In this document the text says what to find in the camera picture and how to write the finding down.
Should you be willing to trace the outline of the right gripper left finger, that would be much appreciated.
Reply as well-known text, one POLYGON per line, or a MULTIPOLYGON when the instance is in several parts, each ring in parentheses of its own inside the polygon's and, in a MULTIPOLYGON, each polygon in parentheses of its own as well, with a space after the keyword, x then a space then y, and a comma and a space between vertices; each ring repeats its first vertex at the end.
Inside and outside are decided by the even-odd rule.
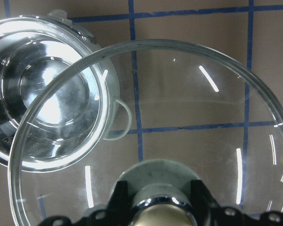
POLYGON ((118 181, 106 207, 94 207, 90 214, 72 222, 66 216, 52 216, 44 219, 40 226, 128 226, 133 221, 137 209, 130 207, 127 181, 118 181))

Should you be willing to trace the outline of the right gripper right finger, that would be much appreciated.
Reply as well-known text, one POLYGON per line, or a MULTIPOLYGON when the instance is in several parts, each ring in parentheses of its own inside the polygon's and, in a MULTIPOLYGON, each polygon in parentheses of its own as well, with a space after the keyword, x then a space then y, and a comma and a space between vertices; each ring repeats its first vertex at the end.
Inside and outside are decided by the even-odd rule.
POLYGON ((220 206, 205 184, 191 180, 191 214, 199 226, 283 226, 283 213, 263 212, 255 219, 229 206, 220 206))

